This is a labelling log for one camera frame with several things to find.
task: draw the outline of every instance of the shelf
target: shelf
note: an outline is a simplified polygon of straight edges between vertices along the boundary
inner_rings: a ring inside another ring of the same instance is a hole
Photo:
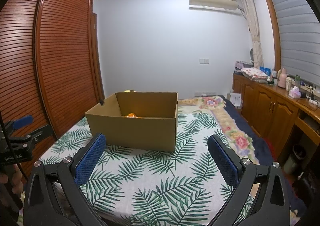
[[[317,146],[320,144],[320,135],[316,133],[305,121],[296,118],[294,124],[298,126]]]

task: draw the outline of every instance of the human hand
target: human hand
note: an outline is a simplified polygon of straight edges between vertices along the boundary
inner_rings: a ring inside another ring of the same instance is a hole
[[[20,194],[23,191],[23,184],[21,182],[22,173],[19,170],[17,164],[14,164],[15,173],[12,176],[11,183],[12,183],[12,192],[14,194]],[[8,176],[6,174],[0,173],[0,183],[6,184],[8,182]],[[0,200],[4,206],[8,206],[8,203],[4,199],[2,195],[0,195]]]

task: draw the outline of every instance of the blue clamp handle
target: blue clamp handle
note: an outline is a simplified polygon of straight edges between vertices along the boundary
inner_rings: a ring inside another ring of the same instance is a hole
[[[31,115],[22,117],[20,119],[17,119],[13,122],[12,128],[13,129],[20,129],[23,128],[33,122],[33,118]]]

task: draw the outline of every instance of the bedspread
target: bedspread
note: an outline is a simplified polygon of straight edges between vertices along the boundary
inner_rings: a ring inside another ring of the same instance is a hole
[[[219,135],[241,158],[259,163],[252,139],[237,128],[224,106],[221,97],[179,101],[175,152],[107,145],[81,186],[84,195],[100,216],[120,225],[207,225],[233,190],[208,152],[208,137]],[[83,118],[41,160],[60,162],[91,137]],[[245,218],[256,192],[253,188],[237,221]]]

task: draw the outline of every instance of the blue gripper pad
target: blue gripper pad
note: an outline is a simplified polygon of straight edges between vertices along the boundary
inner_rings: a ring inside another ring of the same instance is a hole
[[[236,187],[239,184],[238,170],[213,136],[210,136],[208,139],[208,150],[225,182],[228,185]]]
[[[87,183],[105,148],[106,138],[100,134],[76,167],[75,183],[78,187]]]
[[[25,116],[25,117],[22,117],[20,119],[15,120],[12,124],[12,128],[13,129],[20,129],[20,128],[23,128],[23,127],[31,124],[32,122],[33,122],[32,116],[28,115],[28,116]]]

